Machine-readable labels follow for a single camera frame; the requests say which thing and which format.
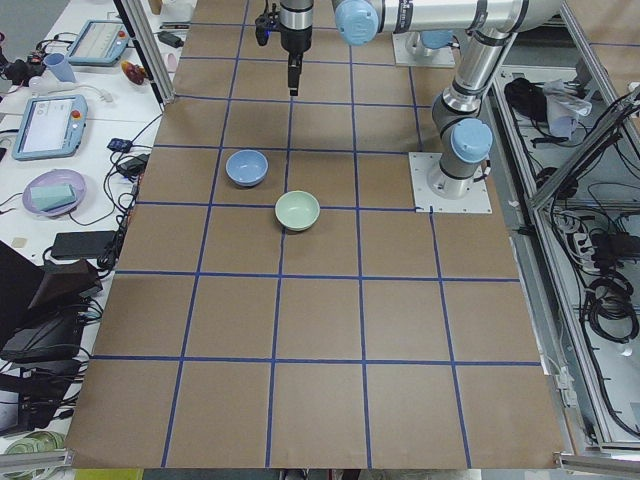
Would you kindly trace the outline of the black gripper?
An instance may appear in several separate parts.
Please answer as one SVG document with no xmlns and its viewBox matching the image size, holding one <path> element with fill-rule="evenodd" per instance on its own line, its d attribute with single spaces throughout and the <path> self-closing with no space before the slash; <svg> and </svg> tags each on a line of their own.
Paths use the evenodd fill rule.
<svg viewBox="0 0 640 480">
<path fill-rule="evenodd" d="M 293 30 L 282 28 L 280 33 L 281 45 L 288 53 L 287 83 L 289 95 L 298 96 L 303 56 L 311 48 L 312 29 Z"/>
</svg>

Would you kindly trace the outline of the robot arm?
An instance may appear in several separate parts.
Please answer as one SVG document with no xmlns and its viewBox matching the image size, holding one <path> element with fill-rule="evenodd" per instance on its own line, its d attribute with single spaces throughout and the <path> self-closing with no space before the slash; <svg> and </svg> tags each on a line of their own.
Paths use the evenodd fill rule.
<svg viewBox="0 0 640 480">
<path fill-rule="evenodd" d="M 477 118 L 493 78 L 518 33 L 558 13 L 559 1 L 335 1 L 335 23 L 346 43 L 364 45 L 381 32 L 462 29 L 470 34 L 455 76 L 434 100 L 432 118 L 443 144 L 429 188 L 447 199 L 465 196 L 487 160 L 491 129 Z"/>
<path fill-rule="evenodd" d="M 282 0 L 278 14 L 281 46 L 288 53 L 287 83 L 292 97 L 299 94 L 304 53 L 311 48 L 313 0 Z"/>
</svg>

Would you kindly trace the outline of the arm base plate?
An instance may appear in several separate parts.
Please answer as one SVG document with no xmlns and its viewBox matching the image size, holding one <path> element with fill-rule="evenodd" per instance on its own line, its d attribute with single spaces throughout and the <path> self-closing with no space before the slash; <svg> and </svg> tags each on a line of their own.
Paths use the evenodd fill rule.
<svg viewBox="0 0 640 480">
<path fill-rule="evenodd" d="M 440 168 L 441 153 L 410 152 L 409 171 L 418 213 L 491 214 L 486 181 L 476 168 L 471 178 L 457 180 Z"/>
<path fill-rule="evenodd" d="M 452 30 L 414 31 L 392 36 L 395 63 L 399 66 L 453 68 Z"/>
</svg>

